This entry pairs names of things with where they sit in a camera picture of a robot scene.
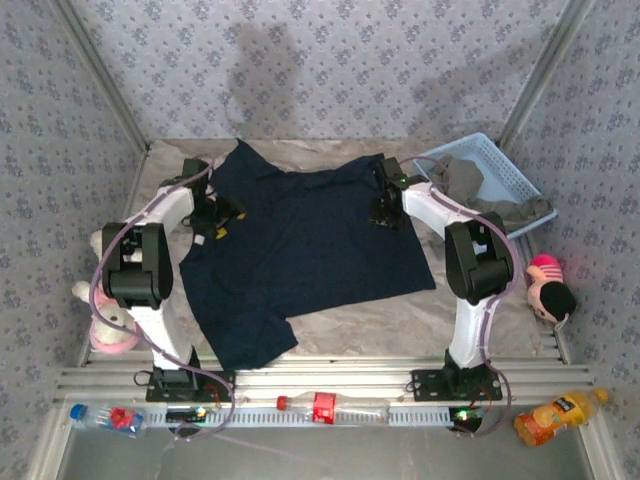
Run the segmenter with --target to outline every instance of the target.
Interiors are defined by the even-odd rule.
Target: stuffed toy
[[[527,273],[533,280],[527,291],[527,301],[536,316],[556,324],[557,328],[564,325],[577,303],[564,284],[560,263],[551,255],[542,253],[531,260]]]
[[[102,256],[102,234],[95,232],[91,236],[91,246],[93,251],[100,258]],[[77,282],[71,289],[72,293],[83,302],[89,303],[90,284],[88,282]],[[116,325],[126,327],[141,333],[140,327],[135,323],[129,313],[118,306],[118,302],[107,297],[99,285],[95,291],[95,303],[98,311],[104,318]],[[89,328],[89,339],[91,345],[107,354],[117,355],[131,350],[138,343],[138,337],[115,330],[92,315],[91,327]]]

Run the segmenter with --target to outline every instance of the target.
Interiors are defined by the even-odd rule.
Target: orange juice bottle
[[[521,413],[513,426],[527,445],[536,447],[570,427],[587,423],[608,400],[609,394],[604,388],[589,392],[574,390],[529,413]]]

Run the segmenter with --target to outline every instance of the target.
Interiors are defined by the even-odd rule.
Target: wall
[[[640,6],[597,2],[511,156],[560,215],[537,235],[579,309],[573,360],[611,387],[629,478],[640,478]]]
[[[496,137],[566,0],[75,0],[149,138]]]
[[[55,369],[78,355],[89,235],[137,158],[46,0],[0,3],[0,478],[21,478]]]

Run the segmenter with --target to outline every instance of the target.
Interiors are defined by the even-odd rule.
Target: bottle cap
[[[74,420],[82,420],[87,414],[88,407],[82,403],[76,403],[69,412],[69,416]]]
[[[287,409],[287,397],[280,396],[278,397],[278,402],[276,403],[276,408],[278,410],[286,410]]]
[[[607,392],[604,388],[594,388],[593,390],[591,390],[591,392],[600,403],[607,403],[609,401],[609,392]]]

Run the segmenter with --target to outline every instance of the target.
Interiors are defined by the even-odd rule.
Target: table surface
[[[485,424],[499,413],[490,412]],[[520,441],[511,421],[476,439],[439,427],[236,428],[222,435],[304,459],[219,438],[176,443],[165,429],[150,429],[139,439],[74,430],[58,480],[593,478],[577,429],[532,448]]]

